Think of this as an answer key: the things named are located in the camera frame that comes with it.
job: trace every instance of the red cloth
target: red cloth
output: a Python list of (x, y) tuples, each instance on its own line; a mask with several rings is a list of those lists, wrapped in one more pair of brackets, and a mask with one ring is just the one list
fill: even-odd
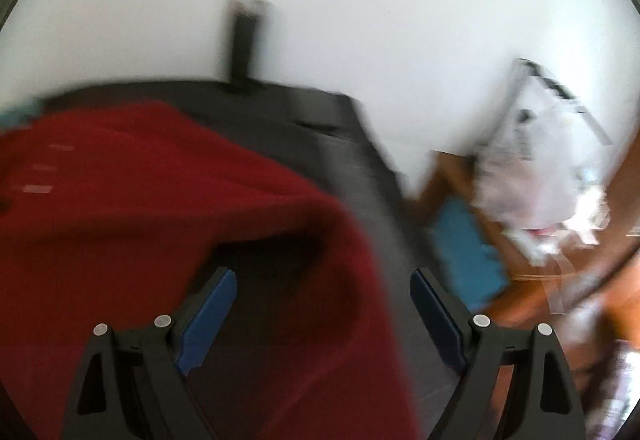
[(215, 244), (284, 233), (322, 248), (282, 313), (259, 437), (417, 437), (366, 245), (292, 171), (160, 103), (71, 110), (0, 139), (0, 201), (0, 376), (39, 438), (95, 324), (147, 325)]

